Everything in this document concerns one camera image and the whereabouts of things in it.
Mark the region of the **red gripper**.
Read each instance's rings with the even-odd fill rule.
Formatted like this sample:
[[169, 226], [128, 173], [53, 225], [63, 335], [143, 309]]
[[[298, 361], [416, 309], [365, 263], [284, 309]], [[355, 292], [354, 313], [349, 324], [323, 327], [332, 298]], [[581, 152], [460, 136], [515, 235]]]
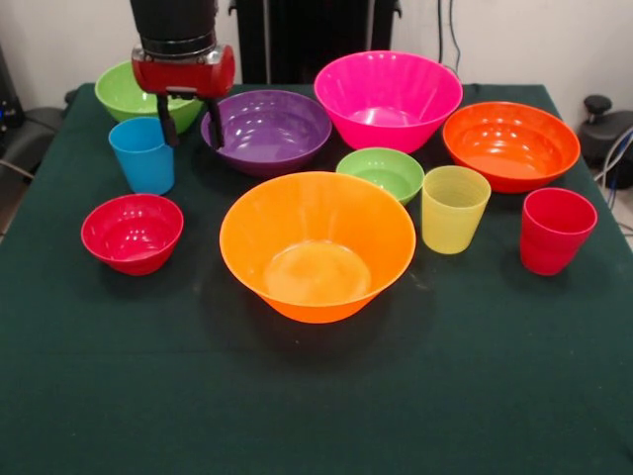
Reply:
[[138, 86], [147, 93], [157, 95], [158, 118], [169, 146], [177, 146], [179, 139], [168, 110], [168, 97], [164, 95], [207, 100], [211, 147], [220, 149], [224, 146], [222, 115], [216, 99], [226, 96], [234, 83], [232, 47], [218, 45], [189, 57], [159, 57], [137, 45], [132, 52], [132, 68]]

